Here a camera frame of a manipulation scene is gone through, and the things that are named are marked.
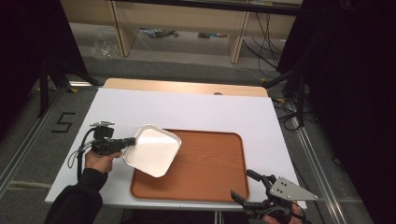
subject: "white tabletop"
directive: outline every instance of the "white tabletop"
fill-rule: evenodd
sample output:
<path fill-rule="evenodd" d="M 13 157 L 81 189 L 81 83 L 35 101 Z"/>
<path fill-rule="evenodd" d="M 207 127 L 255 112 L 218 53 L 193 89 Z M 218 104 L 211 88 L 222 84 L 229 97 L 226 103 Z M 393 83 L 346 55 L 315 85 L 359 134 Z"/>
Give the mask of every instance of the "white tabletop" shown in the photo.
<path fill-rule="evenodd" d="M 100 89 L 84 119 L 73 146 L 57 175 L 47 203 L 53 203 L 67 185 L 77 183 L 77 166 L 67 167 L 67 159 L 78 149 L 90 124 L 100 120 L 115 122 L 113 138 L 133 137 L 145 124 L 164 129 L 238 133 L 243 141 L 246 167 L 261 175 L 285 176 L 298 184 L 276 113 L 268 97 L 247 97 Z M 237 203 L 142 200 L 134 198 L 130 186 L 134 168 L 116 159 L 113 171 L 100 193 L 104 204 L 124 208 L 166 208 L 240 211 Z M 261 182 L 247 179 L 250 202 L 266 199 Z"/>

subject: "white tray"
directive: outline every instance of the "white tray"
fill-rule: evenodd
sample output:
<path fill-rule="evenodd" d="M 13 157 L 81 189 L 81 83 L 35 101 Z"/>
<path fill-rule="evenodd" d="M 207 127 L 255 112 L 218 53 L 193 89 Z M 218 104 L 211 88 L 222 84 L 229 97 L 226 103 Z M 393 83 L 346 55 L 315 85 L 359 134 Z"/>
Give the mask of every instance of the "white tray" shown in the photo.
<path fill-rule="evenodd" d="M 149 124 L 139 129 L 135 140 L 124 152 L 125 162 L 154 177 L 166 174 L 181 145 L 177 135 Z"/>

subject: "person's right hand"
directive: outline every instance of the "person's right hand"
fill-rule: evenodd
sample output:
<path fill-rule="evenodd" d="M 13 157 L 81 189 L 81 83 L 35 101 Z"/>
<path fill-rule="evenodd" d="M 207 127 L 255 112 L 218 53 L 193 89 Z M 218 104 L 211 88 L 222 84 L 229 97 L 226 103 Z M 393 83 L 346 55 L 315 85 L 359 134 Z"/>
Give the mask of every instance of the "person's right hand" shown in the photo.
<path fill-rule="evenodd" d="M 300 210 L 295 203 L 291 207 L 291 212 L 296 215 L 300 215 Z M 262 218 L 262 220 L 264 221 L 265 224 L 280 224 L 275 218 L 270 216 L 265 216 Z M 289 224 L 303 224 L 303 222 L 297 217 L 291 217 Z"/>
<path fill-rule="evenodd" d="M 93 151 L 85 153 L 85 168 L 92 168 L 100 173 L 110 173 L 113 169 L 114 158 L 122 156 L 122 152 L 116 152 L 108 156 L 100 156 Z"/>

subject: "wooden tray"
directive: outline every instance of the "wooden tray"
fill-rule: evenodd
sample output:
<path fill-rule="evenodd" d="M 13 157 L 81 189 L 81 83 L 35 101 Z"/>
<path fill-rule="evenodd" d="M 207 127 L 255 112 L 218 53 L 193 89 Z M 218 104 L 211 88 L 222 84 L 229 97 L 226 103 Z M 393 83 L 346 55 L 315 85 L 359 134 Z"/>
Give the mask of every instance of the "wooden tray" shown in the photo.
<path fill-rule="evenodd" d="M 248 197 L 241 137 L 236 133 L 167 130 L 181 147 L 167 173 L 153 177 L 137 169 L 131 193 L 140 199 L 233 202 L 231 189 Z"/>

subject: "black sleeve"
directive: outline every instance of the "black sleeve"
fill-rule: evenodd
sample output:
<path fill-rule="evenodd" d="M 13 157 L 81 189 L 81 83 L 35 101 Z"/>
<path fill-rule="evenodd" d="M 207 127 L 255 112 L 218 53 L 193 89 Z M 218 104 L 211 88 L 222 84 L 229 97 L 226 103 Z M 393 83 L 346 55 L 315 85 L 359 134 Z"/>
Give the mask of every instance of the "black sleeve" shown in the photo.
<path fill-rule="evenodd" d="M 84 169 L 78 183 L 56 198 L 44 223 L 93 223 L 103 204 L 99 190 L 106 181 L 107 175 Z"/>

